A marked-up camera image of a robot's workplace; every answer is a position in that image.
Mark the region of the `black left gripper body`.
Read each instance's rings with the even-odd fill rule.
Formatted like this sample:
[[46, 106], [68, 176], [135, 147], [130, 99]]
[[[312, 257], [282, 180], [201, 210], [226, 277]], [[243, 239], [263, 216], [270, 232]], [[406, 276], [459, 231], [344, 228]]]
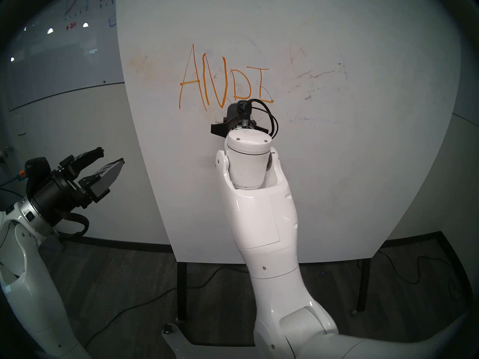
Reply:
[[78, 183], [67, 178], [58, 170], [51, 171], [43, 178], [32, 177], [32, 205], [41, 218], [51, 227], [61, 220], [88, 225], [81, 215], [74, 214], [77, 207], [87, 208], [92, 202], [98, 203], [110, 193], [109, 184], [102, 183], [98, 174], [84, 177]]

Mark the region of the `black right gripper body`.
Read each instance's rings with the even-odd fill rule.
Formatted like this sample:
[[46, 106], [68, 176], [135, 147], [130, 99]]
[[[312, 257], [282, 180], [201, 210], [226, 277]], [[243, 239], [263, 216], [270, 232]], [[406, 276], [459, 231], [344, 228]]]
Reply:
[[240, 121], [238, 117], [223, 117], [223, 122], [226, 123], [226, 132], [229, 133], [231, 130], [236, 128], [250, 128], [254, 130], [259, 130], [256, 122], [254, 120], [248, 120], [247, 125], [243, 125], [244, 121]]

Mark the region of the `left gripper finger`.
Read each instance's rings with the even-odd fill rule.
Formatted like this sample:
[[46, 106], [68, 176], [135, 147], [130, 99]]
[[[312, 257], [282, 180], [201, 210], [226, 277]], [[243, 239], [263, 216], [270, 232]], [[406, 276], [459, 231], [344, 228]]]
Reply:
[[78, 184], [93, 202], [98, 203], [110, 192], [110, 186], [117, 179], [124, 163], [123, 158], [108, 163], [94, 174], [81, 179]]
[[70, 155], [59, 162], [58, 172], [62, 175], [79, 175], [82, 170], [99, 158], [104, 157], [104, 149], [98, 147], [78, 156]]

